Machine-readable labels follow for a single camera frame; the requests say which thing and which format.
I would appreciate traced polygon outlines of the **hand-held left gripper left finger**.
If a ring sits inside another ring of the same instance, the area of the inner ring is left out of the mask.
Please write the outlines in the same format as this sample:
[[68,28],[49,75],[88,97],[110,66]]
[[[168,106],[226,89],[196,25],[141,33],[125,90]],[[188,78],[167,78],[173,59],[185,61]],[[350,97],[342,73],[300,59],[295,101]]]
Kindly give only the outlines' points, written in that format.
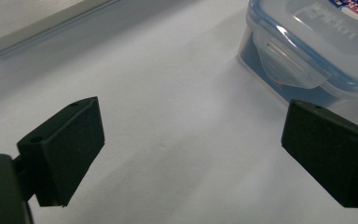
[[69,104],[18,142],[42,206],[66,206],[105,143],[99,100]]

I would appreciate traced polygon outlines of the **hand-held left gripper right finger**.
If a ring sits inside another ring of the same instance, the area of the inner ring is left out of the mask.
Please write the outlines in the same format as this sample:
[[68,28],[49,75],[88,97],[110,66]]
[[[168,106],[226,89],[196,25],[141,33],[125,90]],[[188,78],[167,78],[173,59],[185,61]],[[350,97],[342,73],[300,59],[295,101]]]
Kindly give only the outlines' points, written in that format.
[[342,206],[358,208],[358,125],[309,102],[290,102],[282,147]]

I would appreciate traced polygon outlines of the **small square clear food container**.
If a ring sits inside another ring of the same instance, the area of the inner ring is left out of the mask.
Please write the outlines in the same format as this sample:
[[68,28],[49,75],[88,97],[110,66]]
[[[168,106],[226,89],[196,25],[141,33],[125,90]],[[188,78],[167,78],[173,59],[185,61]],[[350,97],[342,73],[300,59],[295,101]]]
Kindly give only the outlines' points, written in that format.
[[283,101],[358,123],[358,0],[249,0],[239,57]]

